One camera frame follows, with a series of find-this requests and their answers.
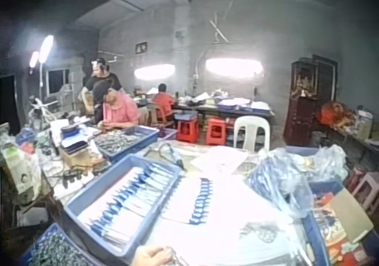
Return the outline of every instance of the blue crate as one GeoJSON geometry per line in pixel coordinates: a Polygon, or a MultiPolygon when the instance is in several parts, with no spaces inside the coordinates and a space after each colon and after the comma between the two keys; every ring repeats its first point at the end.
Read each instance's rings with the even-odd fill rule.
{"type": "Polygon", "coordinates": [[[302,146],[286,146],[285,150],[288,153],[301,155],[301,156],[312,156],[312,155],[315,155],[319,151],[318,148],[304,148],[302,146]]]}
{"type": "Polygon", "coordinates": [[[95,258],[89,256],[86,252],[81,250],[75,243],[74,241],[71,240],[71,238],[68,237],[68,235],[63,231],[63,229],[60,228],[60,226],[57,223],[53,223],[39,238],[38,240],[33,243],[33,245],[30,247],[30,249],[22,256],[19,258],[18,262],[19,265],[22,266],[29,266],[29,259],[31,258],[31,251],[34,249],[38,249],[45,239],[45,237],[50,234],[50,233],[58,233],[62,234],[65,242],[67,242],[70,246],[75,248],[77,251],[80,252],[80,254],[83,256],[83,259],[85,259],[89,265],[95,265],[95,266],[104,266],[102,263],[99,261],[95,260],[95,258]]]}
{"type": "Polygon", "coordinates": [[[158,142],[160,142],[161,140],[175,140],[176,139],[176,134],[177,134],[177,130],[175,129],[163,129],[164,130],[164,134],[165,136],[164,137],[158,137],[158,142]]]}
{"type": "Polygon", "coordinates": [[[74,198],[72,198],[70,202],[65,205],[64,210],[71,220],[83,231],[82,233],[85,235],[82,237],[83,241],[90,238],[90,240],[95,242],[95,244],[99,246],[102,251],[111,253],[113,256],[130,263],[133,259],[136,248],[143,242],[144,238],[151,230],[166,200],[170,196],[171,191],[179,179],[180,172],[181,169],[175,165],[162,164],[160,162],[142,158],[137,155],[127,155],[125,158],[112,166],[106,173],[102,174],[99,178],[95,179],[83,190],[77,193],[77,195],[75,195],[74,198]],[[148,212],[134,237],[127,243],[127,245],[125,245],[121,252],[117,251],[106,241],[102,240],[96,233],[88,229],[82,222],[80,222],[77,216],[88,206],[90,206],[97,198],[99,198],[106,190],[113,186],[122,176],[128,173],[132,167],[147,168],[151,162],[170,170],[174,174],[173,180],[166,186],[155,205],[148,212]]]}
{"type": "Polygon", "coordinates": [[[98,148],[99,151],[102,153],[102,155],[111,162],[117,162],[125,155],[129,153],[139,152],[140,150],[144,149],[146,146],[149,146],[152,143],[155,143],[158,140],[159,130],[150,128],[150,127],[145,127],[145,126],[134,126],[134,127],[130,127],[128,129],[123,130],[123,132],[127,135],[141,133],[141,134],[145,134],[146,137],[144,137],[139,142],[136,142],[135,144],[130,145],[126,149],[122,150],[121,152],[117,152],[117,153],[109,153],[106,150],[98,148]]]}
{"type": "Polygon", "coordinates": [[[191,121],[197,118],[196,111],[182,111],[182,113],[175,113],[174,118],[178,121],[191,121]]]}
{"type": "Polygon", "coordinates": [[[251,113],[257,113],[257,114],[267,114],[267,115],[271,114],[270,111],[268,111],[268,110],[252,108],[250,106],[250,104],[248,104],[248,105],[240,105],[240,106],[238,106],[238,109],[241,110],[241,111],[251,112],[251,113]]]}
{"type": "MultiPolygon", "coordinates": [[[[344,187],[338,181],[326,181],[326,182],[310,182],[309,184],[312,193],[316,196],[321,196],[326,193],[333,193],[334,195],[340,192],[344,187]]],[[[320,233],[319,226],[316,219],[313,216],[313,212],[310,212],[307,217],[303,218],[304,230],[306,231],[307,239],[311,245],[316,259],[316,266],[329,266],[329,255],[324,243],[322,234],[320,233]]],[[[371,257],[379,256],[379,236],[372,230],[361,241],[366,253],[371,257]]]]}
{"type": "Polygon", "coordinates": [[[222,105],[222,104],[216,104],[217,108],[218,109],[221,109],[221,110],[234,110],[237,105],[222,105]]]}

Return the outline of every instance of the person in orange shirt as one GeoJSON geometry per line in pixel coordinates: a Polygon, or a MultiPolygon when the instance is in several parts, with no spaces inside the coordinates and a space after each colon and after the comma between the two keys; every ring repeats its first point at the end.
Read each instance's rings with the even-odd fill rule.
{"type": "MultiPolygon", "coordinates": [[[[173,121],[174,113],[172,112],[171,105],[175,103],[175,99],[169,93],[166,93],[166,89],[167,86],[165,84],[160,84],[158,86],[158,94],[154,96],[153,102],[162,108],[167,121],[173,121]]],[[[157,112],[157,117],[162,118],[160,112],[157,112]]]]}

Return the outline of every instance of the gray concrete wall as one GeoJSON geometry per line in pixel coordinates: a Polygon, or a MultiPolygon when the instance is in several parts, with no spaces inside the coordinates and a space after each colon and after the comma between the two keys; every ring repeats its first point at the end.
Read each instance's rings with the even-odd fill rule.
{"type": "Polygon", "coordinates": [[[111,70],[128,92],[137,84],[150,89],[159,83],[137,81],[133,75],[136,68],[173,63],[176,74],[165,80],[170,92],[190,93],[198,61],[198,94],[221,88],[232,95],[250,97],[253,79],[213,75],[205,70],[204,62],[219,56],[260,60],[265,77],[258,86],[258,99],[272,106],[276,113],[274,137],[281,137],[287,115],[291,62],[312,53],[340,59],[335,14],[294,0],[234,0],[224,20],[230,1],[192,0],[189,6],[151,9],[120,20],[100,32],[99,49],[124,55],[111,65],[111,70]],[[215,11],[219,28],[230,44],[221,38],[220,44],[213,44],[215,31],[209,20],[214,18],[215,11]],[[148,52],[135,55],[135,44],[143,41],[148,42],[148,52]]]}
{"type": "Polygon", "coordinates": [[[341,49],[338,100],[363,105],[379,120],[378,0],[347,0],[338,5],[341,49]]]}

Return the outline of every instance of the woman in pink shirt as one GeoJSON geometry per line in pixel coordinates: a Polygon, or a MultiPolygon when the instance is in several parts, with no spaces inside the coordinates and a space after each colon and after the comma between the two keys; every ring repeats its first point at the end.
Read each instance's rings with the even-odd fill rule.
{"type": "Polygon", "coordinates": [[[111,88],[112,83],[104,80],[94,86],[94,94],[102,96],[104,119],[98,127],[106,130],[125,129],[138,125],[139,112],[137,104],[124,91],[111,88]]]}

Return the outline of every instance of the man in black shirt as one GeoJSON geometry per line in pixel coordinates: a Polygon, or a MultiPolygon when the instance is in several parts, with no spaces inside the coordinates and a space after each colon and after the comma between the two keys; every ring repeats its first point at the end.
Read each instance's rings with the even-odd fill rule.
{"type": "Polygon", "coordinates": [[[95,83],[98,81],[103,81],[106,79],[109,79],[112,82],[111,88],[119,91],[122,89],[122,86],[120,84],[120,81],[118,80],[117,75],[114,73],[109,72],[109,66],[107,66],[105,60],[103,58],[99,58],[96,61],[92,62],[92,69],[93,69],[93,75],[90,77],[90,79],[86,82],[84,85],[81,97],[82,101],[84,103],[84,106],[87,111],[94,111],[95,116],[95,122],[99,122],[102,120],[102,101],[101,97],[98,97],[98,95],[94,95],[94,106],[90,107],[87,99],[85,97],[85,94],[88,91],[92,91],[94,89],[95,83]]]}

